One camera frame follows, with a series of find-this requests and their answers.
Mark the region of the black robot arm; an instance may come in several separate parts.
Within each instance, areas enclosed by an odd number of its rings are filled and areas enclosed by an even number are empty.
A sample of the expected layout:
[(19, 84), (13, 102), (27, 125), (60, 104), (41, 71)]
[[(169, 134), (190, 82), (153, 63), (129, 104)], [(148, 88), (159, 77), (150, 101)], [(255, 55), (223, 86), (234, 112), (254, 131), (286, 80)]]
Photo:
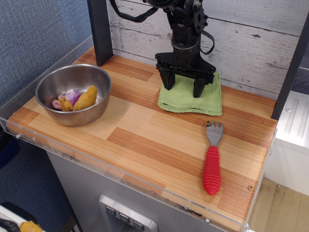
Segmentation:
[(165, 89), (175, 84), (175, 76), (194, 79), (195, 98), (199, 98), (207, 84), (213, 83), (216, 68), (206, 62), (201, 54), (201, 36), (214, 38), (204, 28), (208, 16), (200, 0), (149, 0), (148, 4), (161, 8), (167, 14), (172, 29), (173, 52), (157, 53), (156, 67)]

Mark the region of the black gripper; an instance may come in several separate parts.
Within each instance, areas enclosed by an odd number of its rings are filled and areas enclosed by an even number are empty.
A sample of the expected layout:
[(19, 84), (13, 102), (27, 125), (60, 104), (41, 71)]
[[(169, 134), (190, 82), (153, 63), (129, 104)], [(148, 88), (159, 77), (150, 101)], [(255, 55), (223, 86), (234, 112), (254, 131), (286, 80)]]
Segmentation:
[(167, 90), (171, 90), (174, 86), (175, 75), (196, 79), (193, 93), (195, 98), (201, 96), (205, 83), (213, 83), (215, 67), (201, 57), (197, 44), (188, 49), (175, 47), (173, 52), (157, 53), (155, 58), (156, 68)]

